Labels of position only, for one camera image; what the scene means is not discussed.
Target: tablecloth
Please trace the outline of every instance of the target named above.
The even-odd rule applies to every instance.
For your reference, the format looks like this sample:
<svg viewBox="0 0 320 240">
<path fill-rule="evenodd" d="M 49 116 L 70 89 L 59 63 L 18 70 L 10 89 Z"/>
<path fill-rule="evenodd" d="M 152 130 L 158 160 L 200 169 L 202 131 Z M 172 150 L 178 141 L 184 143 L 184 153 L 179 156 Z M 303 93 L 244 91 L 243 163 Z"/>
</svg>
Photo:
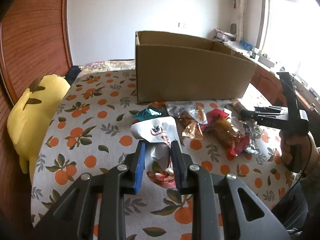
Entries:
<svg viewBox="0 0 320 240">
<path fill-rule="evenodd" d="M 255 106 L 269 105 L 251 84 L 243 98 Z M 207 112 L 229 102 L 196 103 Z M 163 102 L 152 105 L 161 107 Z M 138 140 L 129 129 L 136 122 L 133 115 L 145 107 L 146 104 L 137 104 L 134 70 L 88 74 L 76 79 L 59 105 L 39 153 L 31 192 L 33 225 L 82 173 L 108 172 L 135 151 Z M 182 150 L 212 173 L 232 172 L 240 176 L 271 209 L 288 190 L 292 178 L 280 160 L 279 130 L 261 128 L 262 134 L 256 138 L 261 151 L 258 155 L 226 155 L 210 134 L 205 134 L 203 140 L 185 138 Z M 164 189 L 146 175 L 140 193 L 125 196 L 125 215 L 130 240 L 191 239 L 192 197 Z"/>
</svg>

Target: curtain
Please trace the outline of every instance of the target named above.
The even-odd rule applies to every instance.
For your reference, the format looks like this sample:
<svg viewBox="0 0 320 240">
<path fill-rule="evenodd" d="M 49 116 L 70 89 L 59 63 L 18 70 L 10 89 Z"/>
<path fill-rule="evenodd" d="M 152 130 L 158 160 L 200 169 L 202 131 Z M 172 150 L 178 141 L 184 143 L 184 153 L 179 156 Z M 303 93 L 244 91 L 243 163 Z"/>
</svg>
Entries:
<svg viewBox="0 0 320 240">
<path fill-rule="evenodd" d="M 236 0 L 237 13 L 237 38 L 236 41 L 244 40 L 244 14 L 247 7 L 247 0 Z"/>
</svg>

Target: black cable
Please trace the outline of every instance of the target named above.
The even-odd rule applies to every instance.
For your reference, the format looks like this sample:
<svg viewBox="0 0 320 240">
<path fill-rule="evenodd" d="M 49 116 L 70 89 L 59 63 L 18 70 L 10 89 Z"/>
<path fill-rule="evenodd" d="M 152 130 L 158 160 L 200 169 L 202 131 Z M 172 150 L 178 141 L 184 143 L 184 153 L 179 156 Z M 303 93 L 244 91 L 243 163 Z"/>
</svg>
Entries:
<svg viewBox="0 0 320 240">
<path fill-rule="evenodd" d="M 310 159 L 311 159 L 311 154 L 312 154 L 312 143 L 311 143 L 310 135 L 308 135 L 308 139 L 309 139 L 309 143 L 310 143 L 309 159 L 308 159 L 307 164 L 306 164 L 306 166 L 304 167 L 304 169 L 303 169 L 303 171 L 302 171 L 299 179 L 298 179 L 297 182 L 289 189 L 289 191 L 288 191 L 287 194 L 286 194 L 286 195 L 287 195 L 286 197 L 289 196 L 290 191 L 294 188 L 295 185 L 297 185 L 297 183 L 300 181 L 301 177 L 302 177 L 302 176 L 304 176 L 304 177 L 306 176 L 306 174 L 304 173 L 304 171 L 306 170 L 306 168 L 307 168 L 307 166 L 308 166 L 308 164 L 309 164 L 309 161 L 310 161 Z"/>
</svg>

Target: yellow plush toy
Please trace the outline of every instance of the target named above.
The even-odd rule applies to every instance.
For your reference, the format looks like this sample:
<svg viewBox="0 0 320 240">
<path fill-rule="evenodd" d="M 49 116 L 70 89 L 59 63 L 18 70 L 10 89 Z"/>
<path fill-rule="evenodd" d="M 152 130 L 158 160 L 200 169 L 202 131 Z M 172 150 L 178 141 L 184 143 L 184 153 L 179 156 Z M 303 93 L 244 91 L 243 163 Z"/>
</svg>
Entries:
<svg viewBox="0 0 320 240">
<path fill-rule="evenodd" d="M 8 133 L 20 156 L 22 172 L 30 172 L 31 182 L 44 136 L 69 89 L 70 85 L 62 77 L 50 75 L 38 78 L 25 90 L 10 112 Z"/>
</svg>

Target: silver screw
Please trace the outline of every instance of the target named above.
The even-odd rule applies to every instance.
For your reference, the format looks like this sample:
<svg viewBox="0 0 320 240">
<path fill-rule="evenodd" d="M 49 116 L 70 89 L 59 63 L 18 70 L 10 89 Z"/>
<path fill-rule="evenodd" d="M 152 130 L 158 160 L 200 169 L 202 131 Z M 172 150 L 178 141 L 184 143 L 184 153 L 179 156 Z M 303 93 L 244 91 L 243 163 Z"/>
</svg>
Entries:
<svg viewBox="0 0 320 240">
<path fill-rule="evenodd" d="M 88 180 L 90 179 L 91 175 L 89 173 L 84 173 L 81 175 L 81 179 L 82 180 Z"/>
<path fill-rule="evenodd" d="M 192 164 L 189 166 L 189 169 L 192 171 L 199 171 L 199 166 L 197 164 Z"/>
<path fill-rule="evenodd" d="M 127 168 L 128 168 L 128 167 L 127 167 L 127 165 L 125 165 L 125 164 L 120 164 L 120 165 L 118 165 L 118 167 L 117 167 L 117 169 L 118 169 L 119 171 L 125 171 Z"/>
<path fill-rule="evenodd" d="M 237 176 L 234 175 L 233 173 L 228 173 L 227 174 L 227 178 L 230 179 L 230 180 L 235 180 L 237 178 Z"/>
</svg>

